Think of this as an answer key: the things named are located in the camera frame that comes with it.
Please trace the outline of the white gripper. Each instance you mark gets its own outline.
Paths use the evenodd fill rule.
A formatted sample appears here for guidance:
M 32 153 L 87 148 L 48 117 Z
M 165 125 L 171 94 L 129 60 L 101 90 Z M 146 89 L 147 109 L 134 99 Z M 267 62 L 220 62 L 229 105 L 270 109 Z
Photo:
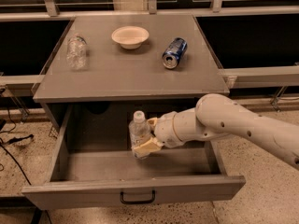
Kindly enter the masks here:
M 132 147 L 133 154 L 136 158 L 148 157 L 150 153 L 159 151 L 163 145 L 168 148 L 181 147 L 184 145 L 175 132 L 174 123 L 177 114 L 177 112 L 172 111 L 159 118 L 147 120 L 150 128 L 154 131 L 155 137 L 151 137 L 148 141 L 136 144 Z

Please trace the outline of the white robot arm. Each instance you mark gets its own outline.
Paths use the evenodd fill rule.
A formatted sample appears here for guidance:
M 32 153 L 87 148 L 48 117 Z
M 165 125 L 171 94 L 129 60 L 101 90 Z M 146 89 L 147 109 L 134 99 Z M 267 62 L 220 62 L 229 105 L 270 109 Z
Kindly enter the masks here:
M 189 141 L 211 141 L 226 135 L 249 140 L 299 170 L 299 126 L 253 113 L 220 94 L 207 94 L 196 107 L 148 119 L 149 137 L 132 133 L 132 151 L 138 158 L 162 147 L 180 147 Z

